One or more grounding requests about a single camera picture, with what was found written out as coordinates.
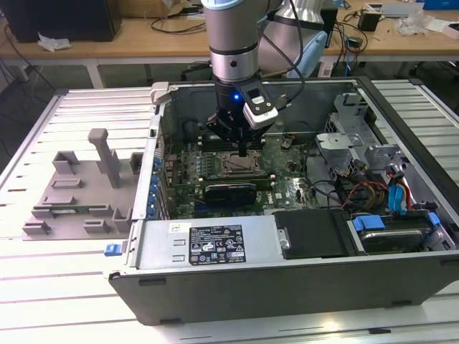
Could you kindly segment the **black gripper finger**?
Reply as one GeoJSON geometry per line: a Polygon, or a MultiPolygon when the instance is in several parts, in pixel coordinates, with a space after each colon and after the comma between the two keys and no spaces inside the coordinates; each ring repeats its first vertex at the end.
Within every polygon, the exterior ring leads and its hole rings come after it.
{"type": "Polygon", "coordinates": [[[247,148],[251,146],[252,143],[261,140],[265,131],[265,128],[254,130],[251,127],[246,127],[243,129],[243,156],[247,155],[247,148]]]}
{"type": "Polygon", "coordinates": [[[243,127],[234,115],[212,115],[207,119],[207,128],[243,156],[243,127]]]}

